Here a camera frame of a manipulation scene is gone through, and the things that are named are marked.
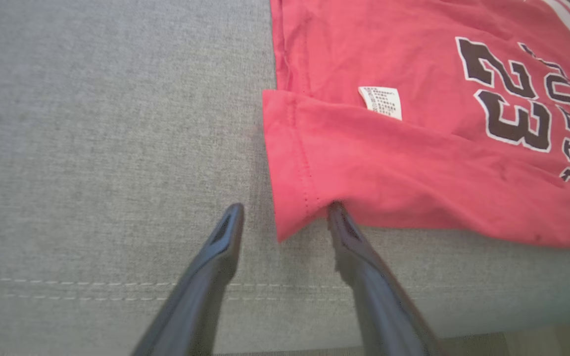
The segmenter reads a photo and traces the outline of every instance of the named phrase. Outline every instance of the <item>floor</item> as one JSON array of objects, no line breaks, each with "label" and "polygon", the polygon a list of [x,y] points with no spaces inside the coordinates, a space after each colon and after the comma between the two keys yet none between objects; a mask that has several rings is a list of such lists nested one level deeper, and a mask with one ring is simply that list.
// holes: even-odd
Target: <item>floor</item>
[{"label": "floor", "polygon": [[[570,323],[512,333],[445,339],[441,343],[450,356],[570,356]],[[364,356],[364,352],[362,348],[354,347],[221,356]]]}]

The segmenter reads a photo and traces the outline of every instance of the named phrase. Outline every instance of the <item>gray fabric surface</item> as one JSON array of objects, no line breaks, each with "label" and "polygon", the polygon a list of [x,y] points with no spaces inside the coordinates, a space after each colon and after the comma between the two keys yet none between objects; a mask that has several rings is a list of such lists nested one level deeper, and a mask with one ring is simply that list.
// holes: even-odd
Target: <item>gray fabric surface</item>
[{"label": "gray fabric surface", "polygon": [[[330,236],[275,239],[267,0],[0,0],[0,352],[126,354],[227,205],[217,352],[360,343]],[[441,336],[570,320],[570,251],[365,228]]]}]

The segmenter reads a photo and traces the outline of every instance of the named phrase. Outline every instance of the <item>gray sofa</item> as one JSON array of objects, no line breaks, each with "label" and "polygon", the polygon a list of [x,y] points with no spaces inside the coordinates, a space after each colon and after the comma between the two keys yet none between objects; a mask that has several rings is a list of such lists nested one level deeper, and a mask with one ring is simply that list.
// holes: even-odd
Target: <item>gray sofa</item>
[{"label": "gray sofa", "polygon": [[[0,353],[127,354],[224,209],[216,352],[359,345],[323,222],[278,245],[268,0],[0,0]],[[439,336],[570,320],[570,250],[365,228]]]}]

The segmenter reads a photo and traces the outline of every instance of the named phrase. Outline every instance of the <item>clothing tag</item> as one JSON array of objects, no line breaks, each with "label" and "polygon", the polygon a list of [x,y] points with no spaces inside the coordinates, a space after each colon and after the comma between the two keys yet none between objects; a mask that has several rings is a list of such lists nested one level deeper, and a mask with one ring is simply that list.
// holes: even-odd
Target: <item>clothing tag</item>
[{"label": "clothing tag", "polygon": [[366,103],[366,108],[377,113],[402,120],[400,93],[395,88],[359,87],[358,92]]}]

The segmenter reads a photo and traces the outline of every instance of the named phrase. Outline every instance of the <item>folded fabric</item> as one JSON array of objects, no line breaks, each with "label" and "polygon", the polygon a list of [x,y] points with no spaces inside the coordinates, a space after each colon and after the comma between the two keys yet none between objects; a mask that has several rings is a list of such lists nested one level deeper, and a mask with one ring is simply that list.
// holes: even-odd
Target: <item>folded fabric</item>
[{"label": "folded fabric", "polygon": [[566,0],[272,0],[263,93],[282,241],[358,223],[570,247]]}]

